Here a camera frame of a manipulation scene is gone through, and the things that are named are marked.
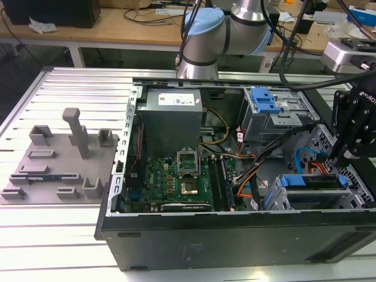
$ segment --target paper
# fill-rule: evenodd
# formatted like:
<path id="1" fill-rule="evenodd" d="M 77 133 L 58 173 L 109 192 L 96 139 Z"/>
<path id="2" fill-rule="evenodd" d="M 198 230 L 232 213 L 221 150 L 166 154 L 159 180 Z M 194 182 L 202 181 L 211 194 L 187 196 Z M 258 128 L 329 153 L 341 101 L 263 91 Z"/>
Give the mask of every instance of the paper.
<path id="1" fill-rule="evenodd" d="M 349 32 L 347 32 L 349 36 L 360 38 L 360 39 L 368 39 L 358 27 L 352 28 Z"/>
<path id="2" fill-rule="evenodd" d="M 295 19 L 288 13 L 288 12 L 282 12 L 280 13 L 280 22 L 294 22 Z"/>
<path id="3" fill-rule="evenodd" d="M 33 31 L 39 34 L 43 34 L 44 32 L 58 31 L 54 23 L 41 23 L 41 22 L 34 21 L 32 18 L 29 18 L 29 19 L 30 19 L 29 27 Z"/>

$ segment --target floor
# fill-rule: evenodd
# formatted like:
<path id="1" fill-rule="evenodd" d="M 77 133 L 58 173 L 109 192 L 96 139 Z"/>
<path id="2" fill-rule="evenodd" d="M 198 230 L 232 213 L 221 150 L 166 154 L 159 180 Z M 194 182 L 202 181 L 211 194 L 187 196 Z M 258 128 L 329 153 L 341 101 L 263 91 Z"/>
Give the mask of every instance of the floor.
<path id="1" fill-rule="evenodd" d="M 13 58 L 6 52 L 6 46 L 0 44 L 0 123 L 16 105 L 29 85 L 36 78 L 41 67 L 26 53 L 19 51 Z M 27 46 L 33 55 L 45 66 L 72 67 L 67 48 L 48 46 Z M 84 49 L 83 56 L 89 68 L 132 68 L 132 69 L 174 69 L 174 52 L 163 51 L 121 51 L 113 49 Z M 261 57 L 227 56 L 226 65 L 220 65 L 220 71 L 258 72 Z M 310 65 L 309 70 L 302 66 Z M 316 59 L 295 59 L 288 73 L 319 75 L 321 63 Z M 278 72 L 275 66 L 271 72 Z"/>

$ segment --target open computer chassis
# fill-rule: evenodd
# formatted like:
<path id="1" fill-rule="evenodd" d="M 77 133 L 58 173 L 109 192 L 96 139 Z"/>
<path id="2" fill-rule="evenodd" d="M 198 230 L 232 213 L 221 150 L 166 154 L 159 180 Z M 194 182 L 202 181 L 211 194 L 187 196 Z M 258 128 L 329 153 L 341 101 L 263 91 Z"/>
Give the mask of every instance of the open computer chassis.
<path id="1" fill-rule="evenodd" d="M 288 90 L 272 83 L 134 79 L 125 128 L 112 168 L 112 182 L 102 200 L 96 231 L 98 238 L 103 236 L 106 240 L 120 270 L 336 263 L 376 239 L 376 213 L 370 206 L 327 210 L 119 212 L 117 195 L 126 187 L 125 171 L 130 165 L 126 161 L 134 135 L 132 125 L 137 104 L 145 98 L 143 89 L 150 85 L 166 89 L 230 89 L 228 95 L 231 89 L 247 93 L 251 87 L 259 86 Z M 329 106 L 316 90 L 298 95 L 312 117 L 323 124 L 316 130 L 321 138 L 321 143 L 316 144 L 318 148 L 333 145 Z M 231 107 L 226 99 L 222 105 Z M 358 187 L 366 187 L 362 194 L 364 200 L 374 197 L 374 165 L 368 159 L 353 160 L 351 165 L 350 172 L 338 169 L 337 173 L 345 175 Z"/>

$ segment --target white sticker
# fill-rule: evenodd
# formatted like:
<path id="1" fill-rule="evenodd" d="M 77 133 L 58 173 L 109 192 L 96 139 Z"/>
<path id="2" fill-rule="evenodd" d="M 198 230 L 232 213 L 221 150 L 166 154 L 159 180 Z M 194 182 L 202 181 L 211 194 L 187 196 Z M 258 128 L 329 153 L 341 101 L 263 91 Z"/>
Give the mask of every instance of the white sticker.
<path id="1" fill-rule="evenodd" d="M 278 107 L 283 108 L 283 107 L 288 107 L 288 104 L 286 102 L 277 102 L 276 103 Z"/>
<path id="2" fill-rule="evenodd" d="M 258 204 L 253 200 L 251 199 L 251 207 L 254 209 L 254 210 L 258 210 Z"/>
<path id="3" fill-rule="evenodd" d="M 194 106 L 194 95 L 186 93 L 161 93 L 158 96 L 160 106 Z"/>
<path id="4" fill-rule="evenodd" d="M 43 181 L 43 177 L 27 177 L 27 180 Z"/>

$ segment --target power supply label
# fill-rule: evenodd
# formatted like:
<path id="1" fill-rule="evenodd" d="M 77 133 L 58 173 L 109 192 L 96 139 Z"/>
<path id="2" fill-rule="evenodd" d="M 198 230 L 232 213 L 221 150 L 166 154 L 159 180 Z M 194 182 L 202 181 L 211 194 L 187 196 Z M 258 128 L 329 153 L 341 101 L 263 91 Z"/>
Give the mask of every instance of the power supply label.
<path id="1" fill-rule="evenodd" d="M 194 106 L 194 95 L 187 93 L 161 93 L 158 96 L 159 106 Z"/>

